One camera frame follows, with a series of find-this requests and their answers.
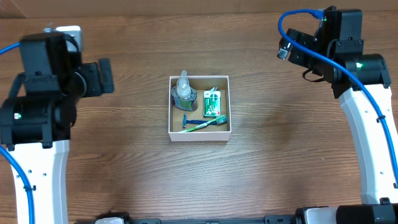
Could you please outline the blue disposable razor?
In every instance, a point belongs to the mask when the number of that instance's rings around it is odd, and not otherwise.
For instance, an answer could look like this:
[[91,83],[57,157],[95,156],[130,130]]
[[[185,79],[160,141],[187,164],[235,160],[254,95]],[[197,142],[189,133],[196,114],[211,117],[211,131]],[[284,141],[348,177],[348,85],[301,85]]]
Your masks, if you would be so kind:
[[195,120],[195,119],[188,120],[187,114],[184,114],[182,119],[182,128],[185,129],[187,127],[187,124],[197,124],[199,125],[200,128],[205,128],[209,125],[217,125],[218,123],[215,119],[212,121]]

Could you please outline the clear pump soap bottle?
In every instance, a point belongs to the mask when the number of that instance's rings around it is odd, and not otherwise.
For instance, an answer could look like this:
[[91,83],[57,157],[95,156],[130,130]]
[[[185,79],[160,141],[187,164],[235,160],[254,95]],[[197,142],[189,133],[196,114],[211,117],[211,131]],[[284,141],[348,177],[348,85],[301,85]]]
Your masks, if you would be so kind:
[[171,89],[170,94],[176,108],[183,111],[197,110],[198,93],[190,86],[186,70],[182,70],[181,75],[177,80],[177,84]]

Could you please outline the green toothbrush with cap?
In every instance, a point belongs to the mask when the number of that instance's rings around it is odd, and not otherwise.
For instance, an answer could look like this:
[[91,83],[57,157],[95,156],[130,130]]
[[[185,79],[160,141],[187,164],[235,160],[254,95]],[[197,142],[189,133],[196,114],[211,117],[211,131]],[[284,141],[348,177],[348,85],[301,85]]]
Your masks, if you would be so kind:
[[[228,119],[227,116],[225,114],[218,116],[214,119],[205,121],[205,120],[188,120],[187,119],[187,115],[183,116],[183,130],[180,131],[181,133],[190,133],[193,131],[198,131],[200,129],[206,128],[209,125],[215,125],[215,126],[219,126],[222,124],[227,123]],[[196,126],[190,129],[186,129],[187,124],[195,124]]]

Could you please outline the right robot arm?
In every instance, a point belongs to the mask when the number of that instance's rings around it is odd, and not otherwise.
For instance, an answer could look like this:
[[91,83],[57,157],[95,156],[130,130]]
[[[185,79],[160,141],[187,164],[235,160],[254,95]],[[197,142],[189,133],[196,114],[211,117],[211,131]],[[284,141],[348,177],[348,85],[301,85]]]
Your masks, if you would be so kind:
[[397,130],[386,61],[363,53],[359,27],[320,26],[314,35],[278,30],[277,56],[331,83],[349,122],[361,176],[361,204],[300,208],[296,223],[397,223]]

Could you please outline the green soap pack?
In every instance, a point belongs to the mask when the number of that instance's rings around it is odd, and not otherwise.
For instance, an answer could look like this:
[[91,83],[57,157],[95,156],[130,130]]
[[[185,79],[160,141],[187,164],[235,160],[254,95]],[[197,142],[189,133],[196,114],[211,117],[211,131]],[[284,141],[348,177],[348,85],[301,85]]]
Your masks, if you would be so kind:
[[217,87],[203,92],[203,116],[215,118],[221,114],[221,92]]

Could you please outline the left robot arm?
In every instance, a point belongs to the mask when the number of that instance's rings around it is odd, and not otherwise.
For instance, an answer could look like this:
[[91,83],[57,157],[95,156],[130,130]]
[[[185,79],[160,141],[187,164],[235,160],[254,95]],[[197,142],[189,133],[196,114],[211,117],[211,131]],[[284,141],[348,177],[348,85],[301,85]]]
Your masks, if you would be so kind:
[[113,91],[107,58],[18,74],[1,106],[1,155],[12,167],[18,223],[68,223],[66,169],[77,103]]

